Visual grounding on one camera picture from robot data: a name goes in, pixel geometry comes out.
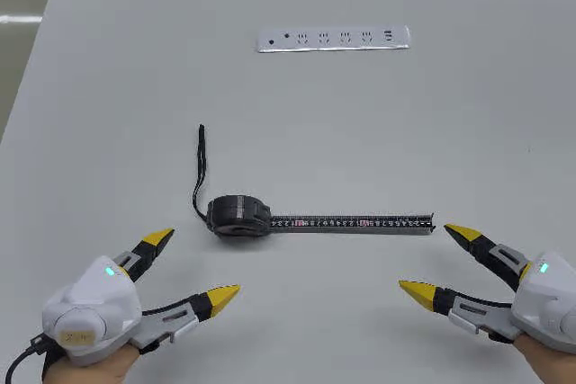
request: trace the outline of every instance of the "human hand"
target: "human hand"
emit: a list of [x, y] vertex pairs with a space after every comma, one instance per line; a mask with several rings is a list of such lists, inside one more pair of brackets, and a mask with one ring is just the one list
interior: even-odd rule
[[110, 357], [85, 368], [63, 358], [50, 366], [44, 384], [121, 384], [139, 356], [136, 348], [124, 345]]
[[514, 346], [544, 384], [576, 383], [576, 355], [552, 350], [528, 335], [519, 336]]

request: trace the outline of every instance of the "robotic claw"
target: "robotic claw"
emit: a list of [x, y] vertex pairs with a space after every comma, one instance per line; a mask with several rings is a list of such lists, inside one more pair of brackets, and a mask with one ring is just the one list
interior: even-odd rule
[[576, 353], [576, 270], [554, 252], [530, 262], [475, 229], [456, 225], [445, 229], [516, 296], [512, 303], [497, 303], [427, 283], [400, 281], [414, 300], [473, 334], [485, 331], [493, 341], [511, 344], [527, 333], [549, 348]]
[[[238, 285], [194, 294], [163, 308], [142, 311], [134, 282], [154, 263], [173, 229], [144, 237], [130, 252], [114, 260], [101, 256], [73, 284], [59, 290], [42, 311], [43, 333], [19, 362], [46, 353], [42, 377], [51, 364], [67, 355], [78, 366], [103, 360], [125, 344], [141, 354], [168, 339], [176, 342], [199, 323], [215, 317], [239, 292]], [[18, 362], [6, 377], [12, 377]]]

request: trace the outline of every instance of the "white tabletop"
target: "white tabletop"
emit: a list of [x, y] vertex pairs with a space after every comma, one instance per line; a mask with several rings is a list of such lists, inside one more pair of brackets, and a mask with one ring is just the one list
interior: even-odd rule
[[[264, 27], [386, 23], [413, 47], [255, 52]], [[576, 263], [575, 28], [574, 0], [49, 0], [0, 147], [2, 369], [56, 288], [174, 227], [145, 307], [243, 289], [129, 383], [537, 382], [398, 288], [511, 299], [443, 230], [230, 246], [188, 198], [204, 122], [203, 206], [243, 192], [277, 212], [434, 211]]]

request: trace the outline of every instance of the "power strip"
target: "power strip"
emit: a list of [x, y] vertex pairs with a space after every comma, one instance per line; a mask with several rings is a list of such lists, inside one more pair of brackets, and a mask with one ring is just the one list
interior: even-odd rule
[[407, 26], [269, 29], [260, 32], [257, 42], [260, 53], [409, 47]]

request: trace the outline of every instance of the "tape measure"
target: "tape measure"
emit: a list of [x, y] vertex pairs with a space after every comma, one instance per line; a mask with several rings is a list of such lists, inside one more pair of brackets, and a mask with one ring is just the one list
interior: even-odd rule
[[261, 237], [271, 233], [348, 233], [423, 236], [434, 231], [427, 215], [386, 216], [276, 216], [258, 198], [224, 195], [208, 204], [206, 215], [198, 209], [197, 196], [206, 176], [206, 140], [200, 125], [198, 138], [198, 180], [193, 207], [208, 229], [225, 237]]

